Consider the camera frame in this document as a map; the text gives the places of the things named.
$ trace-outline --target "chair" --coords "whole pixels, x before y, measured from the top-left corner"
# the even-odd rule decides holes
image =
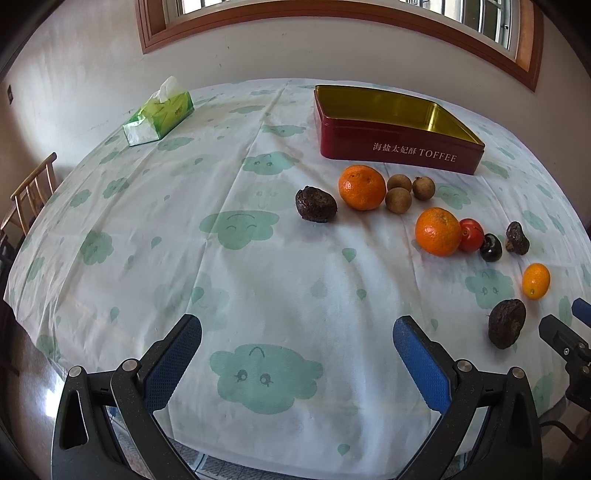
[[[14,262],[14,247],[8,242],[8,235],[0,230],[0,275],[5,268],[10,269]]]
[[[45,206],[49,197],[53,195],[57,188],[56,174],[53,171],[53,162],[56,159],[57,154],[53,152],[29,174],[14,193],[10,195],[10,199],[13,202],[12,208],[10,208],[6,217],[4,217],[0,229],[4,230],[6,225],[11,222],[19,227],[25,235],[29,233],[29,223],[25,220],[23,212],[23,201],[25,198],[28,198],[29,205],[31,206],[31,210],[35,217],[41,213],[41,209]],[[43,171],[46,171],[47,173],[47,183],[49,184],[49,190],[51,192],[49,195],[46,195],[43,185],[39,182]]]

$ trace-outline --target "orange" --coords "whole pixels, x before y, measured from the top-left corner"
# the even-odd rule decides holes
[[[382,174],[367,165],[351,165],[339,177],[340,197],[355,210],[378,208],[386,196]]]
[[[539,300],[550,288],[550,272],[541,263],[532,263],[523,272],[521,289],[525,296],[532,300]]]
[[[414,236],[423,250],[431,255],[446,257],[460,246],[462,227],[452,213],[434,207],[425,210],[417,218]]]

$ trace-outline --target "white wall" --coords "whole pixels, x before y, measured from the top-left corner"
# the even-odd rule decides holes
[[[38,159],[75,166],[160,83],[189,89],[263,77],[349,79],[454,102],[504,125],[549,169],[591,222],[591,79],[545,19],[535,93],[442,41],[386,25],[289,18],[219,28],[142,55],[133,0],[66,2],[33,35],[8,74],[11,107]]]
[[[34,168],[33,157],[12,118],[8,97],[0,95],[0,222],[11,207],[10,195]],[[22,232],[12,224],[6,230],[16,245]]]

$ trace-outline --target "tablecloth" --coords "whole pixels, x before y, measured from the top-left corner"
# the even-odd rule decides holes
[[[476,174],[368,163],[385,178],[428,175],[437,193],[400,216],[348,208],[337,179],[355,162],[319,153],[318,83],[367,86],[206,87],[191,92],[195,112],[159,142],[130,148],[115,131],[35,221],[5,297],[39,349],[89,372],[140,358],[192,313],[202,345],[156,413],[169,436],[253,468],[380,480],[400,471],[439,415],[393,347],[394,320],[411,314],[453,358],[481,370],[523,367],[542,413],[563,395],[567,374],[538,322],[554,314],[589,339],[570,305],[591,288],[591,251],[563,192],[518,138],[437,99],[486,144]],[[302,220],[294,196],[306,185],[336,198],[334,222]],[[478,253],[429,255],[414,240],[429,206],[475,218],[501,241],[517,220],[531,249],[493,264]],[[552,275],[539,301],[520,288],[532,262]],[[501,351],[487,338],[487,315],[510,298],[523,299],[527,320]]]

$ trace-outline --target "tomato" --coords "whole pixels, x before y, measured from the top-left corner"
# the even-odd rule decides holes
[[[472,218],[460,220],[462,229],[462,241],[459,249],[463,252],[475,252],[484,242],[484,230],[480,224]]]

